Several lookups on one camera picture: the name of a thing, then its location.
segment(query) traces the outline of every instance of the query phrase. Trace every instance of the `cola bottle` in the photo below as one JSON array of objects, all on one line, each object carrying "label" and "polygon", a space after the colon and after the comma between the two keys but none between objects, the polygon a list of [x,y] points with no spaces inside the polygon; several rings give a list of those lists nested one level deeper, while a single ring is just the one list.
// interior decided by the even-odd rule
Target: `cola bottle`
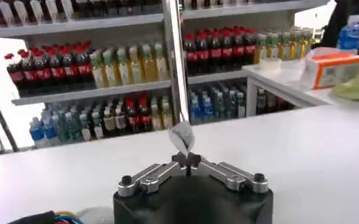
[{"label": "cola bottle", "polygon": [[187,73],[189,76],[192,76],[198,73],[198,53],[194,35],[186,34],[185,50]]},{"label": "cola bottle", "polygon": [[222,68],[225,71],[231,71],[233,69],[233,48],[232,48],[232,37],[228,30],[224,31],[224,38],[222,39]]},{"label": "cola bottle", "polygon": [[41,81],[41,92],[50,93],[53,91],[54,83],[49,63],[44,59],[44,53],[42,51],[34,51],[34,57],[34,67],[37,77]]},{"label": "cola bottle", "polygon": [[64,47],[62,49],[62,53],[63,53],[62,63],[70,90],[81,89],[80,75],[77,72],[75,58],[69,52],[68,47]]},{"label": "cola bottle", "polygon": [[207,36],[205,33],[200,33],[200,40],[197,46],[198,53],[198,67],[200,73],[209,72],[209,48],[207,43]]},{"label": "cola bottle", "polygon": [[244,36],[244,65],[254,64],[255,51],[257,49],[257,39],[255,38],[255,30],[247,29]]},{"label": "cola bottle", "polygon": [[87,55],[86,50],[83,46],[76,47],[75,60],[83,88],[84,89],[95,88],[96,85],[94,81],[93,72],[91,70],[90,57]]},{"label": "cola bottle", "polygon": [[68,81],[65,74],[65,69],[62,66],[61,59],[56,55],[56,52],[53,49],[49,50],[49,66],[52,70],[52,75],[56,86],[55,90],[58,92],[63,92],[68,89]]},{"label": "cola bottle", "polygon": [[215,31],[210,44],[211,72],[221,71],[221,39],[220,33]]},{"label": "cola bottle", "polygon": [[235,30],[233,37],[233,63],[235,68],[240,69],[244,65],[244,41],[240,29]]}]

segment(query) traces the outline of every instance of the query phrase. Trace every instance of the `orange box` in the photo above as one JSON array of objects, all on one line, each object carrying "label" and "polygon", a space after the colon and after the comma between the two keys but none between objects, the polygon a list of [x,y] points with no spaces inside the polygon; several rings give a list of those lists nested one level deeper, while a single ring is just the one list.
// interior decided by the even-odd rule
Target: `orange box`
[{"label": "orange box", "polygon": [[329,88],[359,74],[359,55],[335,53],[307,59],[301,83],[313,89]]}]

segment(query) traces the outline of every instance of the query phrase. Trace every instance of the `white shelf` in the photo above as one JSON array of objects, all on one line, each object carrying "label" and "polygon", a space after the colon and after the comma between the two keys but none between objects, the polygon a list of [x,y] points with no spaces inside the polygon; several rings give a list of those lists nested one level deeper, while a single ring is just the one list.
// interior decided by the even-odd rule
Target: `white shelf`
[{"label": "white shelf", "polygon": [[58,93],[58,94],[34,96],[34,97],[23,97],[20,99],[12,100],[12,103],[14,103],[16,106],[19,106],[19,105],[27,105],[34,103],[60,102],[60,101],[77,100],[77,99],[84,99],[91,97],[133,93],[133,92],[147,91],[152,89],[163,89],[163,88],[169,88],[170,86],[171,86],[171,81],[166,80],[159,82],[134,84],[129,86],[116,86],[111,88],[93,89],[93,90],[85,90],[78,92]]},{"label": "white shelf", "polygon": [[232,71],[232,72],[222,72],[216,74],[207,74],[207,75],[199,75],[194,77],[188,78],[189,85],[198,84],[198,83],[205,83],[205,82],[215,82],[215,81],[222,81],[228,79],[238,79],[247,77],[246,72],[239,70],[239,71]]},{"label": "white shelf", "polygon": [[0,28],[0,37],[21,37],[43,33],[59,33],[75,30],[100,29],[110,27],[132,26],[138,24],[159,23],[163,21],[163,14],[125,16],[119,18],[89,19],[82,21],[68,21],[65,23],[51,23],[19,27]]},{"label": "white shelf", "polygon": [[248,4],[215,9],[185,10],[184,19],[199,19],[218,16],[242,15],[248,13],[275,12],[282,10],[303,10],[325,5],[329,0],[300,0],[262,4]]}]

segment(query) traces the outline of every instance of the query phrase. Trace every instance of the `paper tag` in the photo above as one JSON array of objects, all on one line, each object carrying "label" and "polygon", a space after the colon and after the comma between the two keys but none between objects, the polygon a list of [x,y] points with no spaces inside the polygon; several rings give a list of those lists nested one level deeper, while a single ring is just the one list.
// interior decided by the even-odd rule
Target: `paper tag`
[{"label": "paper tag", "polygon": [[46,6],[48,7],[49,15],[53,22],[59,21],[59,11],[57,10],[55,0],[45,0]]},{"label": "paper tag", "polygon": [[168,136],[174,146],[186,157],[194,146],[195,137],[188,121],[181,122],[170,129]]},{"label": "paper tag", "polygon": [[11,12],[9,3],[0,2],[0,9],[2,11],[3,17],[8,26],[13,26],[15,24],[14,15]]},{"label": "paper tag", "polygon": [[14,7],[16,12],[18,13],[18,16],[21,19],[21,23],[24,25],[28,25],[29,20],[27,19],[27,11],[23,2],[19,0],[14,1]]}]

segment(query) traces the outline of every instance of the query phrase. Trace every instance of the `plastic bottle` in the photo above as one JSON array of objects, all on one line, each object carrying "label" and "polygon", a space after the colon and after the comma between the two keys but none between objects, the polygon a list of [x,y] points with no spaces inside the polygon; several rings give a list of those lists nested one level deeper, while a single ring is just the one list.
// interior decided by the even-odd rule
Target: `plastic bottle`
[{"label": "plastic bottle", "polygon": [[258,34],[258,44],[257,50],[255,51],[255,64],[259,64],[261,59],[267,57],[267,48],[266,48],[266,35],[261,33]]},{"label": "plastic bottle", "polygon": [[157,68],[155,60],[152,58],[151,47],[148,44],[143,45],[143,67],[144,75],[147,82],[154,82],[158,80]]},{"label": "plastic bottle", "polygon": [[281,45],[279,46],[278,57],[283,61],[290,60],[290,33],[289,32],[284,32],[282,34],[282,42],[281,42]]},{"label": "plastic bottle", "polygon": [[349,17],[340,33],[336,48],[343,52],[357,54],[359,50],[359,15]]},{"label": "plastic bottle", "polygon": [[126,51],[124,47],[120,47],[117,50],[117,56],[118,56],[118,70],[119,75],[121,76],[121,83],[123,85],[130,85],[132,84],[132,76],[130,69],[128,67],[128,59],[126,57]]},{"label": "plastic bottle", "polygon": [[156,52],[156,67],[158,72],[159,80],[168,80],[168,69],[167,61],[163,53],[163,47],[160,43],[155,43],[155,52]]},{"label": "plastic bottle", "polygon": [[29,132],[37,149],[49,147],[43,127],[37,117],[33,117],[33,121],[30,123]]},{"label": "plastic bottle", "polygon": [[278,34],[270,33],[270,40],[267,46],[267,57],[268,58],[278,58],[279,44],[278,44]]},{"label": "plastic bottle", "polygon": [[53,126],[55,128],[55,132],[57,133],[57,137],[59,138],[61,143],[65,143],[69,140],[69,134],[65,127],[63,118],[60,118],[63,114],[58,115],[54,114],[52,116]]},{"label": "plastic bottle", "polygon": [[130,58],[130,69],[132,70],[133,82],[143,83],[144,74],[143,74],[143,68],[141,67],[141,61],[138,58],[137,45],[131,46],[129,48],[129,58]]}]

